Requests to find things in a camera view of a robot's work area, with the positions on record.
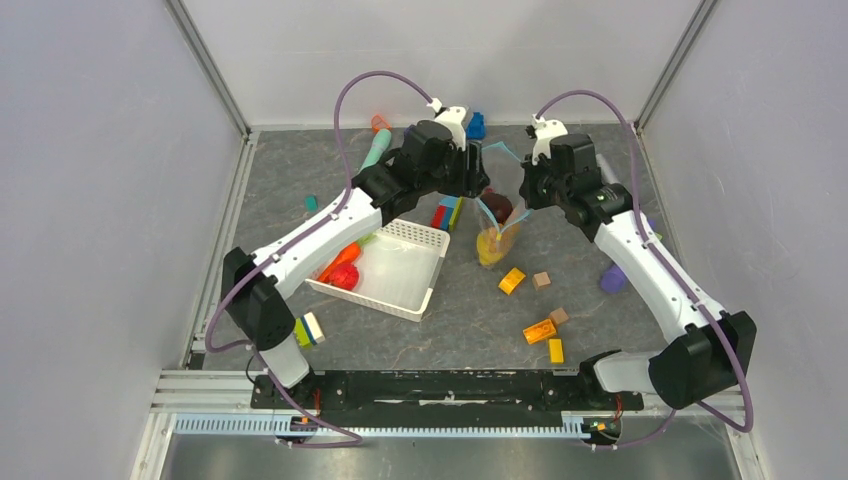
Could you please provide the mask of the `red strawberry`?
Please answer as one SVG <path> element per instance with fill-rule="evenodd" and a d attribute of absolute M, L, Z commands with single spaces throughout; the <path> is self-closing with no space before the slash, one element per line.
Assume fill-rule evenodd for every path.
<path fill-rule="evenodd" d="M 358 268 L 350 262 L 337 265 L 329 274 L 327 283 L 346 291 L 352 291 L 360 281 Z"/>

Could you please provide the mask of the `orange crinkled ginger root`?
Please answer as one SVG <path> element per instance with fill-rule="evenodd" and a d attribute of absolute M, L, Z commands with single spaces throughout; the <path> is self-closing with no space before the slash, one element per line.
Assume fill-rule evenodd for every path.
<path fill-rule="evenodd" d="M 486 252 L 492 255 L 505 256 L 514 246 L 520 231 L 521 225 L 519 223 L 488 228 L 485 233 Z"/>

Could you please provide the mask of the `orange outline block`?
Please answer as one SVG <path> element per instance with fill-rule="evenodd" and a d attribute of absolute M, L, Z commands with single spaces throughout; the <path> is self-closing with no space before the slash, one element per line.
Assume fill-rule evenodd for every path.
<path fill-rule="evenodd" d="M 376 114 L 371 118 L 370 127 L 375 134 L 382 130 L 390 131 L 392 129 L 390 123 L 380 114 Z"/>

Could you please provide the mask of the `purple toy cylinder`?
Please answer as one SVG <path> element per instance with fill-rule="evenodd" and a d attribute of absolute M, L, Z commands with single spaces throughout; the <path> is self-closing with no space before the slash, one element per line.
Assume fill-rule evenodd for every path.
<path fill-rule="evenodd" d="M 645 227 L 644 218 L 627 212 L 617 215 L 610 224 L 603 224 L 596 234 L 594 244 L 613 261 L 600 277 L 599 285 L 604 292 L 623 291 L 633 280 L 631 271 L 646 277 L 646 265 L 652 267 L 656 263 L 639 226 Z"/>

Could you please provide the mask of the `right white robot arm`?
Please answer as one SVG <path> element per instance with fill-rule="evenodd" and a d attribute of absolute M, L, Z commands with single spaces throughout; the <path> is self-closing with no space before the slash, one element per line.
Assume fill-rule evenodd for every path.
<path fill-rule="evenodd" d="M 681 270 L 640 212 L 632 191 L 606 182 L 585 134 L 536 136 L 522 164 L 528 207 L 556 206 L 567 221 L 624 273 L 667 342 L 654 353 L 612 351 L 581 363 L 580 400 L 602 408 L 619 392 L 656 394 L 669 407 L 692 404 L 733 386 L 753 412 L 746 380 L 757 328 L 744 311 L 729 313 Z"/>

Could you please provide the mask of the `orange carrot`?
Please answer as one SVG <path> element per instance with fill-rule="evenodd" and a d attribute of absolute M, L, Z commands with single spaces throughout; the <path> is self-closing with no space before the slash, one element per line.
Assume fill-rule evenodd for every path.
<path fill-rule="evenodd" d="M 322 273 L 318 276 L 317 280 L 322 283 L 326 283 L 329 280 L 330 275 L 333 271 L 344 263 L 353 263 L 355 262 L 361 255 L 361 246 L 358 242 L 353 242 L 342 249 L 336 257 L 329 263 L 329 265 L 322 271 Z"/>

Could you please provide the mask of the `orange translucent brick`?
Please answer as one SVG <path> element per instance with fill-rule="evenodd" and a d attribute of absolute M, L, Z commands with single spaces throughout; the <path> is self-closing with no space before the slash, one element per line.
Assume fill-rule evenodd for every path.
<path fill-rule="evenodd" d="M 527 343 L 533 345 L 556 336 L 557 329 L 551 319 L 545 319 L 525 328 L 522 334 Z"/>

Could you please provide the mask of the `dark red apple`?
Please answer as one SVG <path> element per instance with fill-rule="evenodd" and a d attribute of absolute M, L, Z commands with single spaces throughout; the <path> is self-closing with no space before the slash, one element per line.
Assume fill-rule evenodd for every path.
<path fill-rule="evenodd" d="M 512 202 L 504 195 L 494 191 L 486 191 L 480 196 L 480 200 L 493 214 L 498 224 L 504 225 L 513 212 Z"/>

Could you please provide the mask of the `clear zip top bag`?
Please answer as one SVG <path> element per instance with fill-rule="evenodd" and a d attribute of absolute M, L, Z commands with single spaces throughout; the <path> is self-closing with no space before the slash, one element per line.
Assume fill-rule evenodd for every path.
<path fill-rule="evenodd" d="M 486 174 L 491 181 L 490 186 L 485 192 L 494 191 L 504 195 L 513 204 L 513 212 L 504 226 L 510 226 L 515 223 L 522 225 L 531 213 L 519 195 L 519 188 L 524 177 L 524 172 L 521 168 L 522 160 L 504 142 L 484 146 L 482 148 L 482 160 Z M 501 225 L 496 222 L 495 217 L 486 208 L 480 197 L 475 199 L 474 205 L 480 226 L 479 233 L 488 228 Z"/>

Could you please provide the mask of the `teal small block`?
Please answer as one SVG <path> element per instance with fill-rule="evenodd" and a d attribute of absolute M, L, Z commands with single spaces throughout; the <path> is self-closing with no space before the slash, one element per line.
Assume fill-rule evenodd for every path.
<path fill-rule="evenodd" d="M 315 195 L 307 195 L 304 198 L 304 205 L 308 212 L 317 212 L 319 210 L 319 202 Z"/>

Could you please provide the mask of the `yellow small brick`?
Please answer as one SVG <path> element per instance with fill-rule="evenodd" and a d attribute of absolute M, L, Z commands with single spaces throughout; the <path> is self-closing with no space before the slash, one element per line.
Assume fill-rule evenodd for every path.
<path fill-rule="evenodd" d="M 547 340 L 549 361 L 554 365 L 565 363 L 565 350 L 563 341 L 560 338 L 550 338 Z"/>

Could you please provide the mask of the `red blue yellow block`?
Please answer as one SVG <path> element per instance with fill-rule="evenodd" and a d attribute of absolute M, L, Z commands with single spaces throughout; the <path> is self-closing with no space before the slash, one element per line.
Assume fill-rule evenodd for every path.
<path fill-rule="evenodd" d="M 452 232 L 456 227 L 462 205 L 462 197 L 444 196 L 431 218 L 430 227 Z"/>

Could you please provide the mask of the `white perforated plastic basket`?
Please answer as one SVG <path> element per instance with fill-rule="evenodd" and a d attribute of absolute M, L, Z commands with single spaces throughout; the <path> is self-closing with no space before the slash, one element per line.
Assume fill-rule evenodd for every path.
<path fill-rule="evenodd" d="M 313 290 L 408 321 L 423 319 L 450 244 L 448 232 L 397 219 L 373 234 L 354 262 L 352 290 L 305 280 Z"/>

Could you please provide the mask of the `yellow lemon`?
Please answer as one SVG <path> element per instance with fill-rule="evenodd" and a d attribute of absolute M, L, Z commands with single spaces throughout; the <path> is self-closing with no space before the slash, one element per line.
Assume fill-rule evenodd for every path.
<path fill-rule="evenodd" d="M 494 230 L 481 231 L 476 237 L 476 253 L 479 264 L 491 268 L 499 263 L 507 254 L 508 249 L 502 245 L 502 240 Z"/>

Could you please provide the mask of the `tan wooden cube upper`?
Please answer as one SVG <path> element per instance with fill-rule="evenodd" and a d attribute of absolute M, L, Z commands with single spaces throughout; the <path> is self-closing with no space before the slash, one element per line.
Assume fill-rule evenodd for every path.
<path fill-rule="evenodd" d="M 533 284 L 534 289 L 536 291 L 540 291 L 540 290 L 543 290 L 543 289 L 550 287 L 552 282 L 551 282 L 549 274 L 545 271 L 542 271 L 542 272 L 535 273 L 532 276 L 532 284 Z"/>

